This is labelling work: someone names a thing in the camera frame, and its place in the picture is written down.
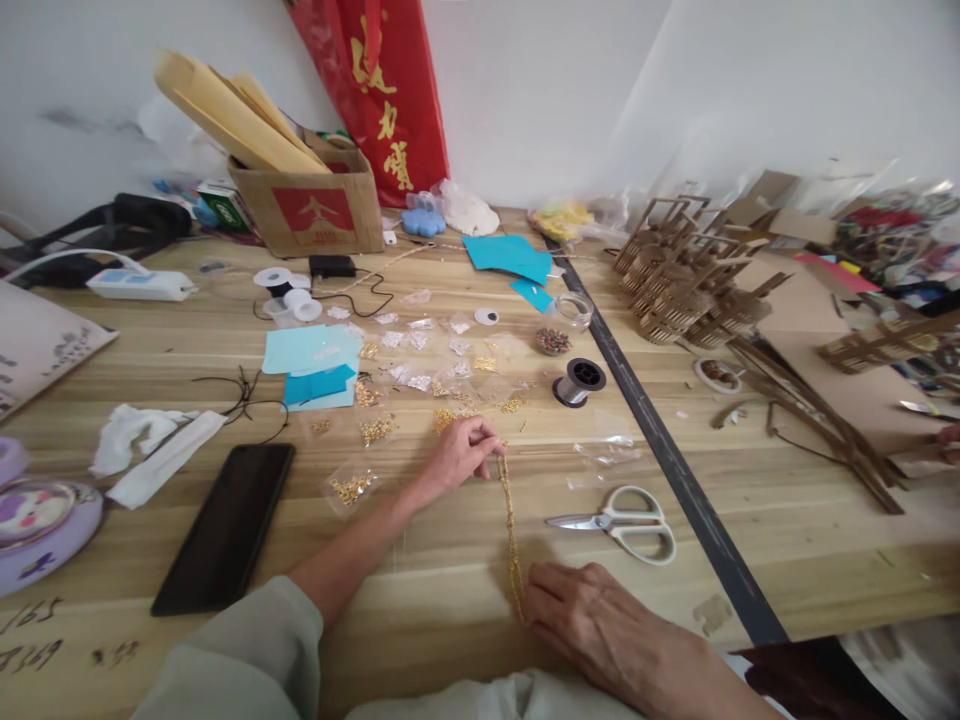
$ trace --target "white wall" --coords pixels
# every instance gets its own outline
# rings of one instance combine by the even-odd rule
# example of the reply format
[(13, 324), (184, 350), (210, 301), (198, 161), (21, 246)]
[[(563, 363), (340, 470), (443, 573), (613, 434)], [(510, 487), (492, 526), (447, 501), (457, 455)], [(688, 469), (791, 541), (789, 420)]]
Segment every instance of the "white wall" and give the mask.
[(670, 0), (422, 0), (453, 178), (527, 207), (596, 175)]
[(303, 125), (342, 127), (280, 0), (0, 0), (0, 210), (47, 232), (145, 190), (134, 123), (164, 47), (252, 72)]
[[(648, 186), (704, 126), (785, 170), (960, 180), (957, 0), (422, 1), (453, 175), (495, 203)], [(340, 126), (281, 0), (0, 0), (0, 210), (46, 231), (141, 187), (164, 46)]]
[(899, 156), (960, 183), (957, 0), (674, 0), (604, 164), (649, 185), (693, 128), (768, 166)]

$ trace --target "gray sleeve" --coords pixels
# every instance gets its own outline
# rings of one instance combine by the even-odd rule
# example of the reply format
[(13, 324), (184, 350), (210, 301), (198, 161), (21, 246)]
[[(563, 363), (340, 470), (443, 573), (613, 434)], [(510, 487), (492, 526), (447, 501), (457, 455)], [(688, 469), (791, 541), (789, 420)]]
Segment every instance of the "gray sleeve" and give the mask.
[(322, 632), (317, 607), (276, 577), (177, 645), (133, 717), (314, 720)]

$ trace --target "hand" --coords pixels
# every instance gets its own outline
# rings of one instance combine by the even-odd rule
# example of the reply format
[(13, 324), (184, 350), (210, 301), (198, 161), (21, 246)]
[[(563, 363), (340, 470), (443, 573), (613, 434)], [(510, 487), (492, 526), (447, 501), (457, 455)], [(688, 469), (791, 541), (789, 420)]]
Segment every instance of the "hand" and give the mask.
[(447, 426), (420, 476), (411, 486), (424, 507), (460, 487), (471, 475), (490, 479), (487, 457), (503, 455), (500, 438), (480, 415), (458, 418)]
[(652, 613), (600, 565), (533, 563), (524, 611), (587, 680), (648, 717), (780, 718), (705, 640)]
[[(944, 448), (949, 446), (950, 443), (960, 443), (960, 423), (941, 430), (937, 435), (937, 442), (943, 445)], [(960, 465), (960, 449), (945, 449), (943, 456), (947, 459), (948, 463)]]

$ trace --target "red bag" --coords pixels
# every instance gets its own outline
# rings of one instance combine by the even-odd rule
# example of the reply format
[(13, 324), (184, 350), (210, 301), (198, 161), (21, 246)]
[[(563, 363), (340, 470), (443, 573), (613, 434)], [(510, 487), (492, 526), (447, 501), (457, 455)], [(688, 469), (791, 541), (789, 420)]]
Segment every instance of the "red bag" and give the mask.
[(408, 192), (449, 177), (420, 0), (300, 0), (290, 14), (381, 205), (406, 207)]

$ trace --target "black phone screen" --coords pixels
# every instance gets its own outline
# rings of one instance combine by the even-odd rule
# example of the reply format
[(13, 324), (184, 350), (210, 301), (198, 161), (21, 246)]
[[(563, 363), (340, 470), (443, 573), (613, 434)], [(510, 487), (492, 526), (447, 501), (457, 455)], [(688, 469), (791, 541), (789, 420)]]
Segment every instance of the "black phone screen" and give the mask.
[(222, 610), (243, 597), (293, 454), (280, 443), (230, 451), (151, 615)]

